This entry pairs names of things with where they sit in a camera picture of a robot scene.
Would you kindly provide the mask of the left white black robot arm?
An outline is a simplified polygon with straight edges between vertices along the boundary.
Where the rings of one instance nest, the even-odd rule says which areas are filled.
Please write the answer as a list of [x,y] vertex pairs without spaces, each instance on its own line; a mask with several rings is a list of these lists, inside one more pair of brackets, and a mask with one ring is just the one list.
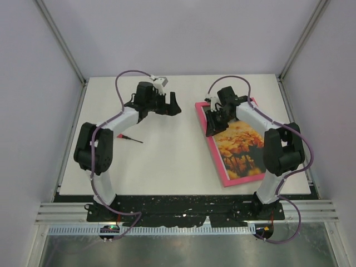
[[166,77],[139,82],[119,114],[97,125],[86,122],[81,126],[73,157],[82,170],[90,172],[94,196],[93,204],[86,207],[89,221],[114,221],[120,215],[108,171],[113,162],[114,139],[140,123],[149,112],[168,116],[181,113],[174,92],[169,94],[170,102],[166,102],[167,83]]

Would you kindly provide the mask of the red handled screwdriver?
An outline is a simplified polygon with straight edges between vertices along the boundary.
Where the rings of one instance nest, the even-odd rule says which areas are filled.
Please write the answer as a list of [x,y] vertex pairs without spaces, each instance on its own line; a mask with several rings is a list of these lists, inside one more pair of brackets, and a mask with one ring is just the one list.
[[139,143],[141,143],[141,144],[143,143],[142,141],[139,141],[139,140],[137,140],[137,139],[133,139],[133,138],[128,137],[128,136],[123,135],[123,134],[119,134],[119,135],[117,136],[117,138],[118,138],[118,139],[131,140],[131,141],[139,142]]

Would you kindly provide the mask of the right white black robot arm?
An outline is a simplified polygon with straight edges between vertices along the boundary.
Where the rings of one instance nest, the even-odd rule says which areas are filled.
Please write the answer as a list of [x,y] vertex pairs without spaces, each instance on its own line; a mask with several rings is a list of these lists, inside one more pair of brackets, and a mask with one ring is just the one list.
[[280,124],[259,110],[249,96],[237,96],[224,87],[215,97],[206,96],[206,137],[225,132],[232,120],[246,122],[263,137],[262,159],[266,172],[254,192],[250,212],[264,219],[277,208],[279,193],[286,178],[305,160],[300,128],[296,123]]

